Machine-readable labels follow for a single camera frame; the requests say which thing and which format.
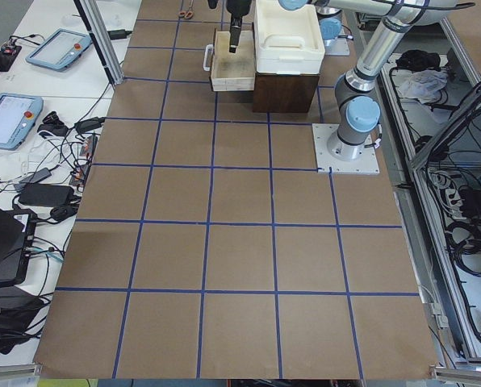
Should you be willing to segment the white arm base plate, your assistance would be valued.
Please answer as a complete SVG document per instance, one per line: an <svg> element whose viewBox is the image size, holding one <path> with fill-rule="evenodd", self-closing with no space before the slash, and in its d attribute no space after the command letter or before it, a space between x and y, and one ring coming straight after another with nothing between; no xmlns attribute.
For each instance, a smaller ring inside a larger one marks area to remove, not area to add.
<svg viewBox="0 0 481 387"><path fill-rule="evenodd" d="M338 138L338 127L338 124L312 124L317 172L378 175L379 163L371 135L363 144L347 145Z"/></svg>
<svg viewBox="0 0 481 387"><path fill-rule="evenodd" d="M324 40L326 56L349 56L348 42L352 40L351 35L339 35L335 39Z"/></svg>

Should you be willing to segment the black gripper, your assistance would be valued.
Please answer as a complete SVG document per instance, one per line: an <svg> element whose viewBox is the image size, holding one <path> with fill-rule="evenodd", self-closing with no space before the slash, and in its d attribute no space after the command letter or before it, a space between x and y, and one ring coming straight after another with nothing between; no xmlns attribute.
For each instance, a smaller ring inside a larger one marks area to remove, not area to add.
<svg viewBox="0 0 481 387"><path fill-rule="evenodd" d="M210 9L217 7L217 0L207 0ZM249 0L227 0L227 11L231 14L229 27L229 52L236 53L242 28L242 18L249 13Z"/></svg>

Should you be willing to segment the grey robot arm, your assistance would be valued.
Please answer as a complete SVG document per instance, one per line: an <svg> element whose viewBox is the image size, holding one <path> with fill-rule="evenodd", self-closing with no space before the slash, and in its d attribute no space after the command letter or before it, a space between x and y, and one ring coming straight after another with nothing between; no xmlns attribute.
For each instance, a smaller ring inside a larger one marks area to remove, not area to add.
<svg viewBox="0 0 481 387"><path fill-rule="evenodd" d="M336 39L342 29L342 10L328 6L317 6L316 15L322 39Z"/></svg>
<svg viewBox="0 0 481 387"><path fill-rule="evenodd" d="M254 16L255 69L283 76L316 75L325 54L316 15L319 7L376 15L379 25L369 43L336 85L341 124L331 138L346 147L362 146L380 117L379 105L369 97L375 79L389 56L414 25L429 25L451 11L471 7L458 1L228 1L231 15L228 50L239 46L242 19Z"/></svg>

